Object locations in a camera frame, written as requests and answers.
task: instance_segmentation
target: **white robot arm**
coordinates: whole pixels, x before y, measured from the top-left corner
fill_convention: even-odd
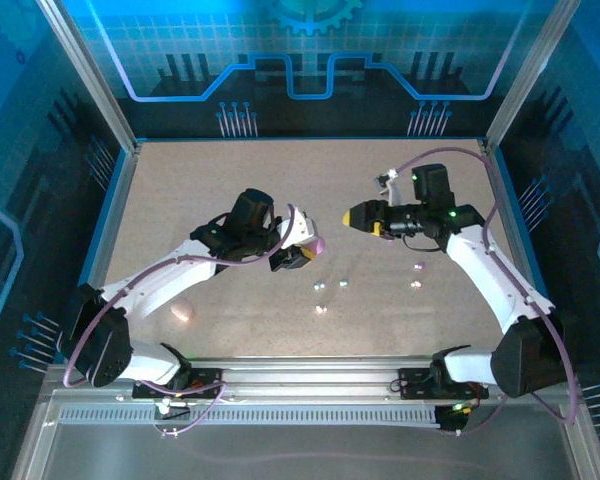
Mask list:
[[[502,253],[472,206],[456,206],[443,165],[413,169],[420,204],[397,204],[396,176],[395,171],[389,171],[376,179],[388,201],[363,202],[345,214],[343,223],[387,239],[417,233],[434,239],[438,249],[460,265],[476,285],[503,333],[493,352],[459,346],[433,356],[430,379],[441,396],[448,393],[447,386],[475,383],[497,385],[515,398],[565,381],[562,355],[542,317],[555,327],[570,356],[575,350],[575,318],[558,315],[555,306],[529,284]]]
[[[169,345],[131,340],[128,323],[145,318],[228,266],[254,263],[243,258],[266,257],[271,270],[278,271],[306,265],[323,248],[313,220],[298,208],[293,207],[291,218],[283,221],[273,216],[271,197],[248,189],[231,212],[197,228],[188,240],[140,274],[98,291],[89,285],[79,287],[69,302],[59,350],[67,358],[74,357],[75,367],[96,387],[115,379],[170,384],[176,389],[186,386],[186,380],[178,377],[187,376],[189,362]],[[97,325],[87,332],[97,315]]]

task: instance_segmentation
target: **gear graphic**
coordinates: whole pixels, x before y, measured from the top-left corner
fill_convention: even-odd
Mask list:
[[[296,35],[303,31],[325,34],[329,27],[340,28],[342,20],[351,20],[352,10],[360,7],[360,0],[265,0],[269,16]]]
[[[39,16],[35,0],[0,0],[0,30],[17,48],[34,39]]]

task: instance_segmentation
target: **work surface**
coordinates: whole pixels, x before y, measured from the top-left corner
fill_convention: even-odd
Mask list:
[[[415,253],[342,225],[343,214],[378,198],[372,179],[431,148],[473,140],[304,140],[149,143],[142,147],[107,283],[163,257],[197,226],[229,211],[252,187],[271,195],[276,213],[293,203],[312,217],[326,251],[300,270],[271,273],[268,263],[232,268],[181,296],[195,309],[189,322],[169,304],[130,325],[132,338],[166,342],[187,356],[416,355],[501,337],[487,303],[460,267],[442,253]],[[486,217],[494,202],[482,164],[458,153],[443,163],[458,205]],[[413,203],[408,172],[403,201]],[[500,217],[496,241],[510,257]],[[411,240],[416,247],[432,240]],[[425,262],[422,271],[414,265]],[[341,288],[341,279],[348,286]],[[414,289],[418,280],[422,287]],[[325,289],[315,291],[317,281]],[[317,314],[316,305],[328,311]]]

